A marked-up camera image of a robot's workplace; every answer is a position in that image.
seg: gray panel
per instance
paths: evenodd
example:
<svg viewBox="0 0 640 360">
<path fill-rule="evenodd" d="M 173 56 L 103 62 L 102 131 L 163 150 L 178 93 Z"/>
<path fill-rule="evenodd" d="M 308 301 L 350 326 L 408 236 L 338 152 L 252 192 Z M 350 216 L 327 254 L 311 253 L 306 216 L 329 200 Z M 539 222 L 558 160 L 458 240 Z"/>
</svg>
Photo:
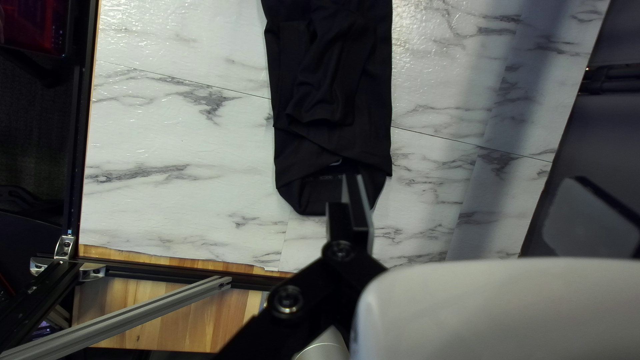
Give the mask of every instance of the gray panel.
<svg viewBox="0 0 640 360">
<path fill-rule="evenodd" d="M 612 0 L 589 66 L 640 63 L 640 1 Z"/>
<path fill-rule="evenodd" d="M 559 256 L 629 258 L 640 240 L 633 222 L 571 178 L 560 184 L 542 234 Z"/>
</svg>

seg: metal frame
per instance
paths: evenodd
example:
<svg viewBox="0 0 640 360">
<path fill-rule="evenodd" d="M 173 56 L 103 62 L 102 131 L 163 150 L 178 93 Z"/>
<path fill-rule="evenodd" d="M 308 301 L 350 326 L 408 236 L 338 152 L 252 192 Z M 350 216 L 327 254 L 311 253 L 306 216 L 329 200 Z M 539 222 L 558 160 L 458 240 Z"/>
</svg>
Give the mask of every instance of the metal frame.
<svg viewBox="0 0 640 360">
<path fill-rule="evenodd" d="M 0 352 L 20 345 L 76 285 L 82 264 L 57 261 L 0 309 Z"/>
<path fill-rule="evenodd" d="M 140 304 L 12 348 L 0 360 L 55 360 L 147 321 L 230 288 L 230 277 L 214 276 Z"/>
<path fill-rule="evenodd" d="M 31 258 L 32 265 L 41 266 L 41 268 L 31 271 L 42 271 L 53 260 L 52 256 L 41 255 Z M 69 261 L 75 263 L 91 263 L 104 266 L 104 276 L 121 277 L 124 279 L 151 280 L 163 282 L 177 282 L 179 284 L 193 284 L 212 276 L 232 276 L 234 282 L 233 289 L 269 291 L 272 287 L 288 279 L 288 277 L 247 274 L 242 272 L 228 272 L 219 270 L 205 270 L 197 268 L 188 268 L 175 265 L 160 265 L 150 263 L 139 263 L 135 261 L 119 261 L 111 259 L 88 258 L 79 256 Z"/>
</svg>

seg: black fabric fold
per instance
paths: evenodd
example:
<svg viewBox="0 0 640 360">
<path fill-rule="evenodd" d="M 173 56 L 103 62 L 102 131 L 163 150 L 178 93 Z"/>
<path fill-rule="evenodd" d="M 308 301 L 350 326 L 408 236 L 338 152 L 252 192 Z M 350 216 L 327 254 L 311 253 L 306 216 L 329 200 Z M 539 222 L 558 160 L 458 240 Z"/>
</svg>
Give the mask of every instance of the black fabric fold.
<svg viewBox="0 0 640 360">
<path fill-rule="evenodd" d="M 302 215 L 362 174 L 373 205 L 391 176 L 391 1 L 262 0 L 276 187 Z"/>
</svg>

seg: metal pole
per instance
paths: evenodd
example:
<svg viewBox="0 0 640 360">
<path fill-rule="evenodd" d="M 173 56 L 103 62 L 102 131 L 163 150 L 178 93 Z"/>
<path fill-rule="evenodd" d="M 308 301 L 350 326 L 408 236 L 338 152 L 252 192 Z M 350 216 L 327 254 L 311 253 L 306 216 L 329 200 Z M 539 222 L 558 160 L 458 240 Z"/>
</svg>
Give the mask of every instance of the metal pole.
<svg viewBox="0 0 640 360">
<path fill-rule="evenodd" d="M 101 316 L 67 330 L 11 348 L 0 360 L 55 360 L 149 320 L 231 287 L 231 277 L 214 276 Z"/>
</svg>

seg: black metal bracket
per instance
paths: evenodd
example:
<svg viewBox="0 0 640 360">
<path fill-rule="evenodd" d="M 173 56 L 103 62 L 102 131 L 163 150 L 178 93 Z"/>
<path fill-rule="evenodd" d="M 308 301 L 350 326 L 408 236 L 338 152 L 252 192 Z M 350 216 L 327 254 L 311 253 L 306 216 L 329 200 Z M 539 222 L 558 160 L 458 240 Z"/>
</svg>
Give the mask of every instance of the black metal bracket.
<svg viewBox="0 0 640 360">
<path fill-rule="evenodd" d="M 386 268 L 371 256 L 373 226 L 359 176 L 344 177 L 342 199 L 327 204 L 321 257 L 274 288 L 267 308 L 216 359 L 290 360 L 331 325 L 349 343 L 358 297 Z"/>
</svg>

